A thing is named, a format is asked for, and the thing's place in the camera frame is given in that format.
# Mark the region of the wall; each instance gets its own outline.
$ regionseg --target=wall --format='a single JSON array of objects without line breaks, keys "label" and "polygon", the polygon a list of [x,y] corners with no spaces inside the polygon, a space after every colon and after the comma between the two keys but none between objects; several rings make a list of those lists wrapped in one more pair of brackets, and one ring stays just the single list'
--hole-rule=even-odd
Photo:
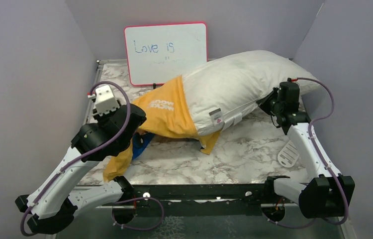
[{"label": "wall", "polygon": [[205,21],[210,58],[249,50],[293,57],[324,0],[66,0],[96,58],[126,59],[128,25]]},{"label": "wall", "polygon": [[0,0],[0,238],[23,237],[14,200],[62,159],[95,67],[63,0]]},{"label": "wall", "polygon": [[[320,141],[356,182],[351,216],[360,239],[373,238],[373,1],[327,0],[295,61],[333,91],[336,110],[316,124]],[[330,109],[323,91],[304,97],[311,116]]]}]

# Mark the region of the red whiteboard frame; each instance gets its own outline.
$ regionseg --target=red whiteboard frame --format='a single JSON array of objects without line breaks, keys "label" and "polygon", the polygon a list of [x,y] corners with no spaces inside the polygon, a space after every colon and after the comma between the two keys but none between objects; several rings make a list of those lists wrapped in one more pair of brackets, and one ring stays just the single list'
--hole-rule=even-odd
[{"label": "red whiteboard frame", "polygon": [[[205,48],[206,48],[206,51],[205,51],[205,54],[206,54],[206,58],[207,58],[207,61],[208,61],[208,32],[207,32],[207,23],[205,23],[204,21],[191,21],[191,22],[177,22],[177,23],[163,23],[163,24],[146,24],[146,25],[130,25],[130,26],[126,26],[124,29],[123,29],[123,36],[125,38],[125,52],[126,52],[126,61],[127,61],[127,65],[128,65],[128,75],[129,75],[129,83],[131,83],[131,85],[133,86],[153,86],[153,84],[140,84],[140,85],[135,85],[132,83],[131,81],[131,72],[129,70],[129,59],[128,59],[128,46],[127,46],[127,43],[126,43],[126,35],[125,35],[125,30],[129,27],[139,27],[139,26],[167,26],[167,25],[185,25],[185,24],[204,24],[205,25]],[[156,84],[156,86],[161,86],[163,85],[164,83],[158,83]]]}]

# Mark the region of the pillow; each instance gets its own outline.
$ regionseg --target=pillow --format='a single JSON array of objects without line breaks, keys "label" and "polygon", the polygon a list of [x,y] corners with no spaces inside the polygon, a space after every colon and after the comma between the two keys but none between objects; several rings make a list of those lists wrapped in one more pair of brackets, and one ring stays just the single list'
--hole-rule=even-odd
[{"label": "pillow", "polygon": [[[315,79],[287,58],[268,51],[248,51],[207,62],[132,104],[146,113],[147,120],[139,127],[141,132],[196,138],[203,147],[201,151],[210,154],[224,129],[258,108],[256,101],[289,77]],[[301,94],[318,88],[310,81],[299,82],[299,86]],[[105,181],[125,172],[132,158],[132,145],[127,150],[131,153],[112,157],[103,173]]]}]

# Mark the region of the whiteboard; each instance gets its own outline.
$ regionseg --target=whiteboard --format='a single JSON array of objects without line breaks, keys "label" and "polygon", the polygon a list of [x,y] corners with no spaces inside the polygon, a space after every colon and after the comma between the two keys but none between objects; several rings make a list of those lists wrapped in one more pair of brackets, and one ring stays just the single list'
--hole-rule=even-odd
[{"label": "whiteboard", "polygon": [[134,86],[161,85],[207,62],[204,22],[128,26],[124,33]]}]

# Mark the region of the marble tabletop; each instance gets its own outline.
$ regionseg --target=marble tabletop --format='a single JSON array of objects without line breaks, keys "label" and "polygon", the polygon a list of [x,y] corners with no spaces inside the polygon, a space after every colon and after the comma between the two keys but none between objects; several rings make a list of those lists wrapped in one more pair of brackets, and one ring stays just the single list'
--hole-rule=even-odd
[{"label": "marble tabletop", "polygon": [[[126,62],[105,64],[100,81],[117,83],[130,100],[152,90],[131,86]],[[122,94],[116,89],[114,92],[124,102]],[[292,168],[278,163],[277,155],[287,142],[283,131],[258,109],[223,131],[210,155],[201,153],[200,144],[194,139],[154,137],[124,176],[133,185],[263,183],[274,175],[307,182],[306,170],[299,161]],[[102,185],[102,172],[109,160],[110,157],[100,162],[79,185]]]}]

